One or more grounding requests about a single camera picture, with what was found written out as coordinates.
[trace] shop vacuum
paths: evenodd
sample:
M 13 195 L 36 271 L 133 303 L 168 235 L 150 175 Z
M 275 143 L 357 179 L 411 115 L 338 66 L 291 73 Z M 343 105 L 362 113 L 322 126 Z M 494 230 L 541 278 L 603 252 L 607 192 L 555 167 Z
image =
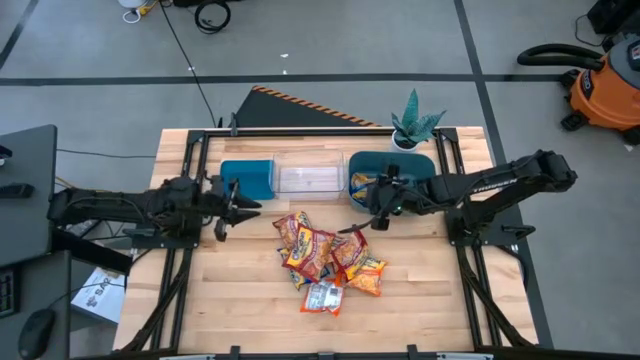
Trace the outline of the shop vacuum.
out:
M 630 145 L 640 144 L 640 38 L 614 45 L 606 55 L 565 44 L 546 44 L 525 50 L 518 64 L 575 66 L 560 76 L 569 90 L 573 112 L 561 121 L 567 131 L 585 124 L 616 129 Z

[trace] orange black hazard tape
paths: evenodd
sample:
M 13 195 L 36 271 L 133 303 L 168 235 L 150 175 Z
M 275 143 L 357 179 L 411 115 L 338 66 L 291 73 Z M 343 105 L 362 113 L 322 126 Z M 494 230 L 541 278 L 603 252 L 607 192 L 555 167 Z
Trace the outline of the orange black hazard tape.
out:
M 269 89 L 269 88 L 264 87 L 264 86 L 254 86 L 251 90 L 263 92 L 265 94 L 273 95 L 273 96 L 275 96 L 277 98 L 280 98 L 282 100 L 291 101 L 294 104 L 298 104 L 298 105 L 306 106 L 306 107 L 314 109 L 314 110 L 322 111 L 322 112 L 324 112 L 326 114 L 333 115 L 333 116 L 336 116 L 336 117 L 339 117 L 339 118 L 354 122 L 354 123 L 356 123 L 358 125 L 361 125 L 361 126 L 380 126 L 380 125 L 378 125 L 376 123 L 373 123 L 371 121 L 360 119 L 357 116 L 345 114 L 345 113 L 340 112 L 338 110 L 329 109 L 326 106 L 322 106 L 322 105 L 319 105 L 319 104 L 316 104 L 316 103 L 312 103 L 311 101 L 306 101 L 304 99 L 300 99 L 300 98 L 297 98 L 295 96 L 287 95 L 287 94 L 281 93 L 281 92 L 279 92 L 277 90 Z

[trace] wheel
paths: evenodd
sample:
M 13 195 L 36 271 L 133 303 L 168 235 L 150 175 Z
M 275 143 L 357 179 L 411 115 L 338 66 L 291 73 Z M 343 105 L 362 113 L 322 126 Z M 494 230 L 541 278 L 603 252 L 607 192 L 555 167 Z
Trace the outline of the wheel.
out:
M 567 131 L 576 131 L 588 123 L 589 119 L 579 112 L 573 112 L 560 121 L 562 128 Z
M 560 75 L 560 84 L 562 85 L 562 87 L 569 90 L 578 79 L 578 76 L 580 76 L 580 71 L 576 69 L 569 70 L 566 73 Z
M 640 126 L 634 126 L 629 130 L 623 131 L 622 138 L 629 145 L 640 145 Z

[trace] wooden table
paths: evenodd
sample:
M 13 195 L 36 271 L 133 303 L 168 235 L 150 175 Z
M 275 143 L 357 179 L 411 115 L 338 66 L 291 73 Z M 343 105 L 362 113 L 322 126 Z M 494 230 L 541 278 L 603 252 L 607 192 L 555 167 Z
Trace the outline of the wooden table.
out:
M 466 171 L 491 167 L 483 129 L 457 130 Z M 163 131 L 152 188 L 180 174 L 187 132 Z M 218 173 L 223 160 L 271 159 L 280 150 L 338 149 L 346 160 L 361 150 L 388 151 L 389 147 L 384 136 L 215 138 L 209 145 L 207 170 Z M 419 152 L 439 169 L 433 141 L 420 145 Z M 271 223 L 299 210 L 307 212 L 315 228 L 326 231 L 370 217 L 352 210 L 348 199 L 271 200 L 264 202 L 260 217 L 229 229 L 225 243 L 216 242 L 211 226 L 204 228 L 191 265 L 181 353 L 228 353 L 232 345 L 240 345 L 243 353 L 404 352 L 408 344 L 416 344 L 419 351 L 473 349 L 456 252 L 447 241 L 442 213 L 393 217 L 386 232 L 364 230 L 373 254 L 389 262 L 382 277 L 382 296 L 347 289 L 341 314 L 335 318 L 300 313 L 306 287 L 296 291 L 280 266 L 276 248 L 281 240 Z M 165 250 L 154 250 L 132 269 L 114 348 L 126 344 L 155 307 L 165 254 Z M 485 248 L 484 254 L 494 300 L 520 333 L 535 342 L 517 261 L 492 247 Z M 476 302 L 488 344 L 486 318 Z M 172 314 L 170 308 L 164 345 Z

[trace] clear plastic container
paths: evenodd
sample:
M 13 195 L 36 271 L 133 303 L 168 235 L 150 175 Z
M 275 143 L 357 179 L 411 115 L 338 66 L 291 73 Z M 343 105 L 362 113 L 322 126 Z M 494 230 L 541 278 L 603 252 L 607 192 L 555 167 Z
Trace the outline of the clear plastic container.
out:
M 278 152 L 273 156 L 272 187 L 276 197 L 292 200 L 336 200 L 346 189 L 341 151 Z

